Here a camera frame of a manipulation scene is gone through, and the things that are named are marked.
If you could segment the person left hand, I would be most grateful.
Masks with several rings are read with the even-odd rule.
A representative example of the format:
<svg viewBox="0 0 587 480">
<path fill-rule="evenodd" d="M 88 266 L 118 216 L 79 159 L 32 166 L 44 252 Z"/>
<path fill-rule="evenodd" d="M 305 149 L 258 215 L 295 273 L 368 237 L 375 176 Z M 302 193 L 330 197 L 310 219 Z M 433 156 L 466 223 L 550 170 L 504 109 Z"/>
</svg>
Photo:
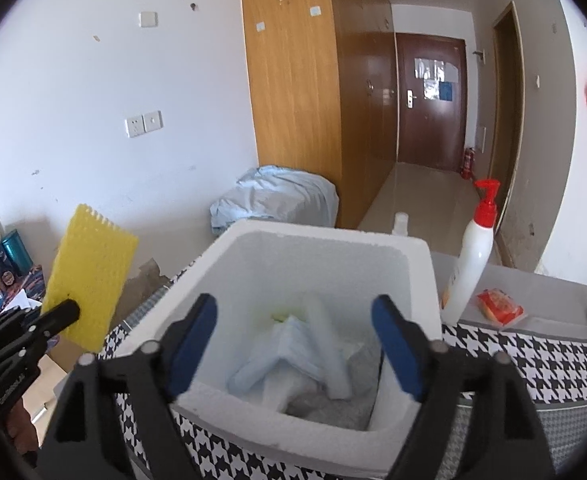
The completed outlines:
<svg viewBox="0 0 587 480">
<path fill-rule="evenodd" d="M 7 432 L 13 446 L 20 455 L 38 450 L 38 437 L 31 416 L 22 400 L 16 402 L 7 418 Z"/>
</svg>

